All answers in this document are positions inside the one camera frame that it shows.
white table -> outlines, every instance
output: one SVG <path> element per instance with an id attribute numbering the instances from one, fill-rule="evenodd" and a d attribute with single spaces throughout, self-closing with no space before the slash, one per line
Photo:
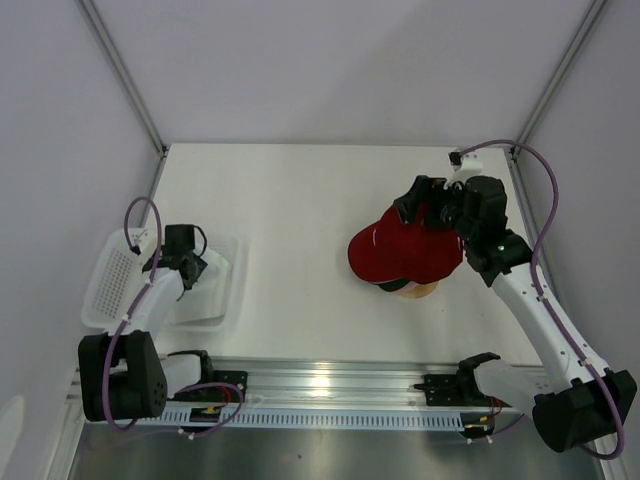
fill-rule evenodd
<path id="1" fill-rule="evenodd" d="M 164 223 L 238 233 L 248 245 L 242 310 L 223 334 L 162 333 L 163 353 L 272 359 L 457 363 L 485 351 L 540 360 L 511 312 L 464 263 L 420 300 L 359 281 L 346 250 L 416 175 L 449 176 L 449 148 L 172 145 L 155 201 Z M 525 235 L 504 153 L 509 227 Z"/>

red cap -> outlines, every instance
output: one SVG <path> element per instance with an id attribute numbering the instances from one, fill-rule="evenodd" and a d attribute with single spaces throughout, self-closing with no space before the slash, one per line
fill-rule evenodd
<path id="1" fill-rule="evenodd" d="M 462 262 L 458 236 L 450 229 L 427 229 L 422 204 L 413 223 L 402 223 L 390 207 L 349 244 L 349 265 L 361 280 L 381 284 L 406 279 L 426 285 L 448 277 Z"/>

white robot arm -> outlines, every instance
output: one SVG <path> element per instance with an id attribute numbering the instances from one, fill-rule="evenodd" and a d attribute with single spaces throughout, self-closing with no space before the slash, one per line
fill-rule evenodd
<path id="1" fill-rule="evenodd" d="M 200 382 L 203 372 L 208 371 L 206 362 L 202 363 L 206 352 L 177 352 L 161 361 L 154 346 L 171 308 L 205 269 L 216 268 L 208 265 L 202 254 L 194 253 L 194 228 L 166 226 L 161 254 L 144 265 L 143 271 L 150 274 L 129 307 L 130 318 L 125 314 L 104 333 L 86 336 L 80 342 L 82 403 L 88 420 L 156 417 L 164 410 L 167 399 Z M 148 248 L 144 250 L 131 247 L 132 252 L 143 257 L 149 253 Z M 126 369 L 110 371 L 121 360 L 126 360 Z M 109 397 L 106 401 L 105 390 Z"/>
<path id="2" fill-rule="evenodd" d="M 534 287 L 532 251 L 506 228 L 502 182 L 458 176 L 462 180 L 455 183 L 419 176 L 394 207 L 405 223 L 411 223 L 417 207 L 426 202 L 425 227 L 450 228 L 458 234 L 467 263 L 513 312 L 547 373 L 543 382 L 496 354 L 480 354 L 459 365 L 457 380 L 465 400 L 477 405 L 495 397 L 508 403 L 531 417 L 543 440 L 558 452 L 614 433 L 618 422 L 613 409 L 620 424 L 624 422 L 637 390 L 635 381 L 626 370 L 613 372 L 587 344 L 538 267 L 535 273 L 543 293 Z"/>

purple cable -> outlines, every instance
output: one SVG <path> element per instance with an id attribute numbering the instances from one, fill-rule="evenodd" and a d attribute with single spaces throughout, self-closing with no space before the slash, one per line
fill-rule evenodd
<path id="1" fill-rule="evenodd" d="M 503 434 L 509 432 L 514 427 L 517 427 L 518 425 L 520 425 L 520 422 L 522 422 L 525 418 L 526 418 L 525 415 L 520 415 L 513 423 L 507 425 L 502 430 L 498 430 L 497 432 L 493 432 L 492 437 L 499 437 L 500 435 L 503 435 Z"/>
<path id="2" fill-rule="evenodd" d="M 538 256 L 540 255 L 540 248 L 542 247 L 542 241 L 544 237 L 546 237 L 547 233 L 549 232 L 549 229 L 551 228 L 551 224 L 553 223 L 553 219 L 556 216 L 556 211 L 558 210 L 558 181 L 556 179 L 555 174 L 553 173 L 553 169 L 551 168 L 551 165 L 549 165 L 549 163 L 544 159 L 544 157 L 540 153 L 538 153 L 534 148 L 514 140 L 501 139 L 501 140 L 490 140 L 488 142 L 483 142 L 478 145 L 474 145 L 473 147 L 469 147 L 462 150 L 460 152 L 460 156 L 462 157 L 480 148 L 490 147 L 492 145 L 511 145 L 513 147 L 517 147 L 522 150 L 525 150 L 526 152 L 533 155 L 542 164 L 544 169 L 547 171 L 547 174 L 549 175 L 549 179 L 551 180 L 551 186 L 553 189 L 553 203 L 551 205 L 551 211 L 549 212 L 547 221 L 545 222 L 544 227 L 542 228 L 542 231 L 540 232 L 540 235 L 538 235 L 538 239 L 536 240 L 536 243 L 533 246 L 533 254 L 531 256 L 531 265 L 530 265 L 531 278 L 535 285 L 535 289 L 538 292 L 538 295 L 542 298 L 542 303 L 544 304 L 545 308 L 549 312 L 549 315 L 551 315 L 551 318 L 553 319 L 553 322 L 558 327 L 558 330 L 560 330 L 560 333 L 562 333 L 562 336 L 565 338 L 567 343 L 571 345 L 571 348 L 580 359 L 580 362 L 584 364 L 585 368 L 589 371 L 591 376 L 594 378 L 594 380 L 598 384 L 598 387 L 600 387 L 600 389 L 602 390 L 602 393 L 604 394 L 604 397 L 607 401 L 607 405 L 611 410 L 611 415 L 613 416 L 613 422 L 615 423 L 616 433 L 618 435 L 618 443 L 616 445 L 616 448 L 613 450 L 613 452 L 603 454 L 603 453 L 598 453 L 593 450 L 590 450 L 585 446 L 582 446 L 582 448 L 587 453 L 589 453 L 590 455 L 600 460 L 613 460 L 615 458 L 618 458 L 622 454 L 622 451 L 624 450 L 624 444 L 625 444 L 624 427 L 622 425 L 622 419 L 620 418 L 620 413 L 618 412 L 616 403 L 613 400 L 613 397 L 611 396 L 611 392 L 609 391 L 609 388 L 604 383 L 604 380 L 602 380 L 602 378 L 600 377 L 596 369 L 592 365 L 590 365 L 588 362 L 584 363 L 585 360 L 587 360 L 586 354 L 582 351 L 582 349 L 580 348 L 580 345 L 578 345 L 578 343 L 573 339 L 573 337 L 571 336 L 567 328 L 564 326 L 564 324 L 562 323 L 562 320 L 558 316 L 558 313 L 555 311 L 555 309 L 553 308 L 549 300 L 547 300 L 544 297 L 544 290 L 542 289 L 542 285 L 540 284 L 540 279 L 538 278 L 538 271 L 536 269 L 538 265 Z"/>
<path id="3" fill-rule="evenodd" d="M 220 423 L 214 425 L 213 427 L 208 428 L 208 429 L 204 430 L 203 432 L 197 432 L 197 433 L 196 432 L 191 432 L 191 433 L 184 432 L 185 435 L 188 435 L 190 438 L 205 437 L 205 436 L 210 435 L 210 434 L 212 434 L 214 432 L 217 432 L 222 427 L 224 427 L 227 423 L 231 422 L 234 418 L 236 418 L 236 416 L 238 415 L 238 413 L 242 409 L 242 405 L 244 404 L 244 395 L 242 394 L 242 390 L 240 390 L 240 388 L 238 386 L 236 386 L 236 385 L 234 385 L 232 383 L 225 383 L 225 382 L 201 383 L 201 384 L 191 385 L 189 387 L 184 387 L 182 390 L 180 390 L 177 393 L 186 393 L 186 392 L 193 392 L 195 390 L 202 390 L 203 388 L 219 388 L 219 387 L 230 388 L 231 390 L 233 390 L 234 392 L 236 392 L 238 394 L 238 406 L 236 407 L 236 409 L 233 411 L 233 413 L 231 415 L 229 415 L 229 417 L 227 417 L 226 419 L 224 419 Z"/>
<path id="4" fill-rule="evenodd" d="M 130 248 L 133 247 L 133 244 L 131 243 L 131 238 L 129 237 L 129 216 L 131 214 L 131 210 L 138 202 L 142 202 L 142 201 L 147 202 L 151 206 L 151 209 L 153 210 L 153 213 L 156 217 L 156 228 L 158 230 L 157 231 L 158 240 L 156 244 L 156 251 L 153 254 L 153 263 L 151 265 L 151 272 L 149 273 L 149 283 L 145 283 L 144 286 L 140 289 L 136 297 L 133 299 L 133 302 L 131 302 L 131 305 L 127 309 L 126 319 L 122 320 L 122 322 L 116 329 L 115 333 L 113 334 L 113 337 L 111 337 L 111 341 L 109 342 L 109 347 L 107 348 L 107 355 L 104 359 L 104 367 L 102 369 L 102 392 L 101 393 L 102 393 L 102 410 L 104 411 L 104 418 L 107 421 L 107 424 L 109 424 L 111 428 L 115 430 L 119 430 L 121 432 L 125 432 L 129 430 L 131 427 L 133 427 L 136 424 L 136 421 L 132 420 L 127 426 L 121 427 L 113 420 L 113 415 L 111 413 L 111 405 L 109 403 L 109 373 L 111 370 L 113 353 L 116 349 L 116 344 L 118 343 L 118 339 L 120 338 L 120 336 L 122 335 L 122 332 L 124 331 L 124 329 L 127 327 L 129 323 L 128 319 L 131 318 L 131 316 L 133 315 L 133 312 L 136 310 L 136 308 L 138 308 L 138 305 L 142 301 L 142 298 L 145 296 L 147 291 L 153 285 L 153 280 L 155 279 L 156 271 L 158 270 L 158 262 L 160 261 L 160 252 L 162 248 L 162 222 L 160 221 L 160 212 L 158 211 L 158 207 L 156 206 L 156 204 L 149 197 L 138 197 L 134 199 L 129 204 L 129 207 L 127 208 L 127 213 L 125 214 L 125 221 L 124 221 L 124 235 L 127 240 L 127 244 L 129 245 Z"/>

